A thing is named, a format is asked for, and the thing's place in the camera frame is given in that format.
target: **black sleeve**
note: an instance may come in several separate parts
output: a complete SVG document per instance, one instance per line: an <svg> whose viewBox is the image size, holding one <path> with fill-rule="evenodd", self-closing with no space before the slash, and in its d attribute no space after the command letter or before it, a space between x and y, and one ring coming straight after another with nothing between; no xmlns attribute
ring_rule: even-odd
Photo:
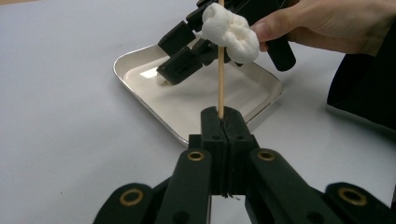
<svg viewBox="0 0 396 224"><path fill-rule="evenodd" d="M346 55L327 103L396 130L396 22L376 57Z"/></svg>

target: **table surface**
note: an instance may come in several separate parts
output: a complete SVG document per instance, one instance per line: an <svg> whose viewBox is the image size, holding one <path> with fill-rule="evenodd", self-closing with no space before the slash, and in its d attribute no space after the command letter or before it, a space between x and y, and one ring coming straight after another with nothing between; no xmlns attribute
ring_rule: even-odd
<svg viewBox="0 0 396 224"><path fill-rule="evenodd" d="M195 1L34 1L0 6L0 223L92 223L128 183L152 187L185 149L117 80L121 54L156 44ZM348 182L390 205L396 133L326 105L343 54L291 45L273 112L252 133L313 188ZM213 223L250 223L243 197Z"/></svg>

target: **brass screw insert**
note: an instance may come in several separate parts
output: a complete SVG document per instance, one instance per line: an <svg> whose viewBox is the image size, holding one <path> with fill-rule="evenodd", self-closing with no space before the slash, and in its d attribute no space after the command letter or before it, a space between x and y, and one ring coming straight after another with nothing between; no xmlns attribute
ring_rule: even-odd
<svg viewBox="0 0 396 224"><path fill-rule="evenodd" d="M120 203L124 206L134 206L142 202L144 193L140 189L128 189L120 196Z"/></svg>
<svg viewBox="0 0 396 224"><path fill-rule="evenodd" d="M342 187L338 190L338 195L346 202L357 206L364 206L367 204L367 197L352 188Z"/></svg>
<svg viewBox="0 0 396 224"><path fill-rule="evenodd" d="M259 157L259 159L262 161L273 161L276 156L271 151L261 150L257 154L257 157Z"/></svg>
<svg viewBox="0 0 396 224"><path fill-rule="evenodd" d="M190 161L202 161L205 158L205 154L200 151L193 151L187 154L187 158Z"/></svg>

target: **metal tray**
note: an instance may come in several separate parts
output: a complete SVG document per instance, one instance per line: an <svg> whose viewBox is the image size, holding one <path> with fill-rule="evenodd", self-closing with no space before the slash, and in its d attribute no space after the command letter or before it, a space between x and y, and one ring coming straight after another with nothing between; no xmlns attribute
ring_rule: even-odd
<svg viewBox="0 0 396 224"><path fill-rule="evenodd" d="M176 86L160 85L155 70L168 58L153 45L120 56L113 69L134 97L186 147L189 134L201 132L201 111L218 104L218 64L204 66ZM252 121L281 95L281 84L255 63L241 67L226 63L224 73L224 104L237 109L251 130Z"/></svg>

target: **wooden stick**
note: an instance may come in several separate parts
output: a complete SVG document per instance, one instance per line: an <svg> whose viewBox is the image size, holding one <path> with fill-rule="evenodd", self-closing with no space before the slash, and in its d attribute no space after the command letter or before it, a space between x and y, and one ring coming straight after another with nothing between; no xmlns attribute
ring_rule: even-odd
<svg viewBox="0 0 396 224"><path fill-rule="evenodd" d="M224 7L224 0L219 0ZM219 119L224 118L224 47L219 46Z"/></svg>

